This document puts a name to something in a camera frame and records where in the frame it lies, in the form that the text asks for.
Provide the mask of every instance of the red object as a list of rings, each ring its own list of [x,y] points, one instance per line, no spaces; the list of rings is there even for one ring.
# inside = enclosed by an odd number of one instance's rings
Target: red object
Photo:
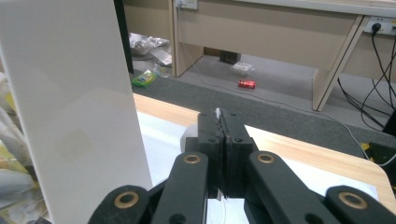
[[[255,81],[250,81],[250,80],[239,80],[238,82],[238,87],[243,87],[243,88],[249,88],[249,89],[255,89],[256,88],[256,82]]]

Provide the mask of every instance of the power outlet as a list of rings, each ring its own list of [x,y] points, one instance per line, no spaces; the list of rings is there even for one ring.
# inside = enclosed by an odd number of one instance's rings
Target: power outlet
[[[180,7],[189,9],[198,9],[198,0],[181,0]]]
[[[373,25],[379,23],[381,24],[381,29],[377,32],[379,35],[396,35],[396,19],[395,18],[385,18],[385,17],[371,17],[367,23],[364,32],[372,33]]]

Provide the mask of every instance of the white panel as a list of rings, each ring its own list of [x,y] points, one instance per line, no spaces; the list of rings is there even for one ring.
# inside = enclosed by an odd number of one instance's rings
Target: white panel
[[[0,46],[54,223],[151,187],[113,1],[0,0]]]

